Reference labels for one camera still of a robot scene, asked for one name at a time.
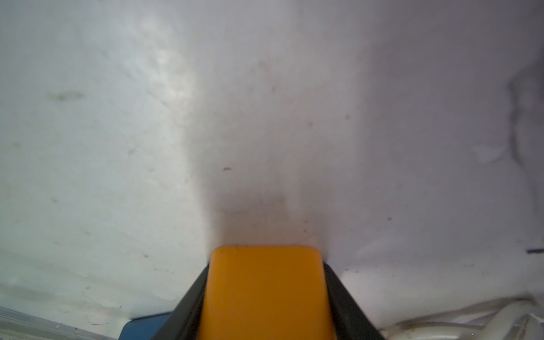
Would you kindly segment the blue cube adapter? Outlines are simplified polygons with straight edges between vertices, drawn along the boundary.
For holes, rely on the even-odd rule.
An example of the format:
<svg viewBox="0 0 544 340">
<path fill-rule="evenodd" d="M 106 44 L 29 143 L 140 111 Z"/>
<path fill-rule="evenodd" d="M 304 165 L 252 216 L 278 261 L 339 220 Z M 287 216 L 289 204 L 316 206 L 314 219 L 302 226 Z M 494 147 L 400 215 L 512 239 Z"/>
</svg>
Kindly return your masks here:
<svg viewBox="0 0 544 340">
<path fill-rule="evenodd" d="M 170 313 L 155 314 L 130 320 L 123 328 L 119 340 L 151 340 L 170 317 Z"/>
</svg>

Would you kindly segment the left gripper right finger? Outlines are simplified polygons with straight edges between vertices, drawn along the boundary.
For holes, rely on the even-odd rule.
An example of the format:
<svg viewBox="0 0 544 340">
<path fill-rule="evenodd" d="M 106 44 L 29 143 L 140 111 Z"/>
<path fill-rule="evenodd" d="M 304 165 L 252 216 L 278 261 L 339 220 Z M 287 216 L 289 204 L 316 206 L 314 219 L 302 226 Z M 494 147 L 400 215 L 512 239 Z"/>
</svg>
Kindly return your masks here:
<svg viewBox="0 0 544 340">
<path fill-rule="evenodd" d="M 384 336 L 366 317 L 340 278 L 323 263 L 327 295 L 338 340 L 384 340 Z"/>
</svg>

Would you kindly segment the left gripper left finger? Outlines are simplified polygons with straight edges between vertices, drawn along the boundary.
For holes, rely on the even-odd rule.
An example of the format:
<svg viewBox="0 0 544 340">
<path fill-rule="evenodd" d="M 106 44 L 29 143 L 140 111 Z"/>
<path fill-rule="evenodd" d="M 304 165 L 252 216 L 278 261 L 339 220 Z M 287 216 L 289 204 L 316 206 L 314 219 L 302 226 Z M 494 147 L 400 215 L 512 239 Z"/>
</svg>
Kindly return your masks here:
<svg viewBox="0 0 544 340">
<path fill-rule="evenodd" d="M 206 266 L 152 340 L 197 339 L 208 272 Z"/>
</svg>

